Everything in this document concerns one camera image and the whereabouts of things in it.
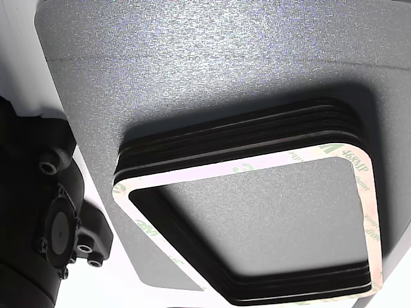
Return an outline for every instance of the black plastic mount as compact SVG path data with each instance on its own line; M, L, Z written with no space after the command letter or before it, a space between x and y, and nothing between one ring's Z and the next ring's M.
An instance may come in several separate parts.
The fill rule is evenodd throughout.
M83 200L75 147L67 121L18 117L0 98L0 307L54 307L81 236L95 244L79 257L109 258L113 234Z
M317 99L129 141L120 148L114 182L329 142L366 150L363 140L362 123L350 108L331 99ZM162 187L134 190L129 198L183 258L234 305L333 298L371 289L368 261L286 275L235 275Z

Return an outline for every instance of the adhesive backing liner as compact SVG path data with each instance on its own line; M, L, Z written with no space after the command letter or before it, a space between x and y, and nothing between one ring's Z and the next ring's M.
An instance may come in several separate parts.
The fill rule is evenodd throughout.
M338 299L355 298L369 296L377 292L382 286L382 264L381 264L381 245L380 231L378 228L378 211L376 206L376 193L374 188L374 177L372 172L372 163L366 152L350 144L322 144L319 146L310 146L307 148L294 149L292 151L283 151L255 157L248 157L216 164L191 167L187 169L174 170L165 173L138 176L121 180L113 189L113 197L120 207L139 225L150 237L150 239L164 251L171 260L173 260L187 275L192 278L203 290L214 293L215 290L203 276L189 264L174 247L158 233L150 221L141 214L137 207L131 202L129 194L136 189L155 187L160 185L169 185L181 182L199 181L210 179L217 176L224 177L235 173L255 173L261 170L270 170L273 167L296 165L303 166L306 162L319 163L326 158L326 164L330 162L341 163L341 158L352 165L355 175L356 188L362 204L362 221L363 233L365 237L368 252L368 261L371 276L371 290L362 294L349 296L339 296ZM335 183L335 177L329 182ZM355 245L361 246L361 240L354 240ZM358 259L363 257L362 254L357 256ZM244 260L238 259L237 263L241 264ZM322 300L312 300L310 302L321 302Z

